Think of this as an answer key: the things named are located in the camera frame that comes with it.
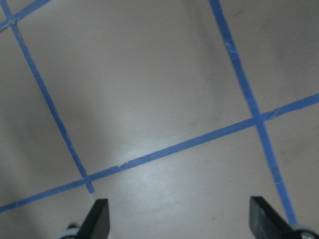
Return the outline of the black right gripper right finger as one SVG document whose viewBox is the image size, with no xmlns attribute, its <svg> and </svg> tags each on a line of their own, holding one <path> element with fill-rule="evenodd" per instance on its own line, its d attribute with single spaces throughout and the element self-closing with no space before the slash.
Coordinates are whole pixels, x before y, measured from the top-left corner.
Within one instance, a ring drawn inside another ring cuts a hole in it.
<svg viewBox="0 0 319 239">
<path fill-rule="evenodd" d="M 256 239 L 287 239 L 293 229 L 261 196 L 251 196 L 249 228 Z"/>
</svg>

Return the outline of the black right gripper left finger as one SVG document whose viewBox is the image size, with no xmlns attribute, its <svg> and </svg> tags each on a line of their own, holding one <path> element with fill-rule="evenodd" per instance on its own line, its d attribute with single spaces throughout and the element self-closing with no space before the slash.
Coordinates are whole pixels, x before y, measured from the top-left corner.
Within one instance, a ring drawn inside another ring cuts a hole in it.
<svg viewBox="0 0 319 239">
<path fill-rule="evenodd" d="M 107 239 L 110 233 L 110 212 L 108 199 L 97 199 L 83 224 L 76 239 Z"/>
</svg>

